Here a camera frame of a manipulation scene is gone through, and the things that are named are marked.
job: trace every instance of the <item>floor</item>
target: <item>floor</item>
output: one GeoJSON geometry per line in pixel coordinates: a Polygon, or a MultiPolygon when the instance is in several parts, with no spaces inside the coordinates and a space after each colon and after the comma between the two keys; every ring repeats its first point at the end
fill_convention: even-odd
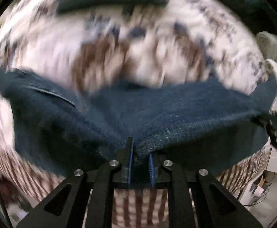
{"type": "Polygon", "coordinates": [[[277,173],[268,189],[269,192],[264,201],[248,208],[264,228],[271,227],[273,225],[271,222],[277,217],[277,173]]]}

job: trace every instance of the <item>dark blue jeans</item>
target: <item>dark blue jeans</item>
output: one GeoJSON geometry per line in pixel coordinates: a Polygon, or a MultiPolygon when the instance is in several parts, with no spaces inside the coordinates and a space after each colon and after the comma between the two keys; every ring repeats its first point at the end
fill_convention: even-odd
{"type": "Polygon", "coordinates": [[[11,103],[16,151],[45,170],[96,169],[131,136],[136,165],[164,150],[183,167],[218,174],[267,142],[251,119],[268,112],[277,83],[272,75],[247,96],[216,78],[161,89],[119,82],[76,96],[34,73],[0,69],[0,92],[11,103]]]}

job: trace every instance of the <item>silver bolt head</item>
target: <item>silver bolt head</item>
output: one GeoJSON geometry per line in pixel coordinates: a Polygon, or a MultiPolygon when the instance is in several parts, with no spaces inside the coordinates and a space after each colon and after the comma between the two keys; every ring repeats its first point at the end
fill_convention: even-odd
{"type": "Polygon", "coordinates": [[[207,176],[207,175],[208,175],[208,170],[200,169],[200,170],[199,170],[199,174],[200,174],[201,176],[207,176]]]}
{"type": "Polygon", "coordinates": [[[77,169],[77,170],[74,172],[74,176],[77,176],[77,177],[81,176],[82,174],[83,174],[83,170],[81,170],[81,169],[77,169]]]}
{"type": "Polygon", "coordinates": [[[115,167],[115,166],[118,166],[118,165],[119,165],[119,162],[118,162],[117,160],[111,160],[111,161],[109,162],[109,164],[110,164],[111,166],[115,167]]]}
{"type": "Polygon", "coordinates": [[[171,160],[165,160],[164,161],[164,165],[169,167],[169,166],[172,166],[173,165],[173,162],[171,160]]]}

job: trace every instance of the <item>white object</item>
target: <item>white object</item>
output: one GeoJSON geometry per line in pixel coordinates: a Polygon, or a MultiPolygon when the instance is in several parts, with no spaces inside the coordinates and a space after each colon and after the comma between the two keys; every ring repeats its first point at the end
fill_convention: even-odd
{"type": "Polygon", "coordinates": [[[7,208],[7,213],[13,227],[16,227],[17,224],[28,214],[28,212],[22,210],[17,204],[10,204],[7,208]]]}
{"type": "Polygon", "coordinates": [[[264,192],[264,189],[262,187],[258,186],[256,188],[256,190],[254,191],[253,195],[256,197],[261,197],[263,192],[264,192]]]}
{"type": "Polygon", "coordinates": [[[252,184],[263,174],[263,170],[254,178],[252,179],[243,190],[239,202],[242,205],[249,205],[251,199],[253,198],[253,190],[251,189],[252,184]]]}
{"type": "Polygon", "coordinates": [[[264,59],[272,59],[277,62],[277,36],[268,32],[259,32],[256,39],[264,59]]]}

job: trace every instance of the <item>rolled towel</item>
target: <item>rolled towel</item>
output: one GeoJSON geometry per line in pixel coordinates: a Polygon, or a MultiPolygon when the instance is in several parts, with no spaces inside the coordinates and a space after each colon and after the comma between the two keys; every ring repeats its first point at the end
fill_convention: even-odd
{"type": "Polygon", "coordinates": [[[277,36],[268,32],[257,34],[257,44],[262,51],[264,59],[272,59],[277,62],[277,36]]]}

